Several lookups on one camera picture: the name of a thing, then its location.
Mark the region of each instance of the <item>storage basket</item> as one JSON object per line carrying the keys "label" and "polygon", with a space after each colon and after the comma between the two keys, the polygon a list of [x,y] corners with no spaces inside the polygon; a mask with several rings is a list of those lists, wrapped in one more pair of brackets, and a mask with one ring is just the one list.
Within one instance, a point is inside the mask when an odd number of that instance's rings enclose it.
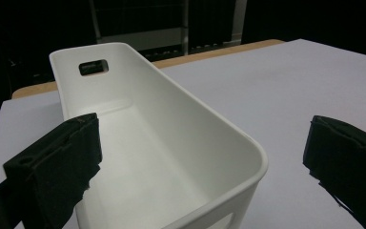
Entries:
{"label": "storage basket", "polygon": [[267,157],[252,138],[138,52],[109,43],[53,52],[65,120],[97,113],[101,170],[80,228],[238,228]]}

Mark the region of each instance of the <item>plastic tray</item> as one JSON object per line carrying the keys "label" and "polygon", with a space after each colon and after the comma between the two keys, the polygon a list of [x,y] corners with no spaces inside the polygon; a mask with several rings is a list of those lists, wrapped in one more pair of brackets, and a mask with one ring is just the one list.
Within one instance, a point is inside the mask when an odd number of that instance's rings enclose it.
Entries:
{"label": "plastic tray", "polygon": [[65,120],[97,113],[101,170],[80,228],[238,228],[267,157],[130,46],[53,52]]}

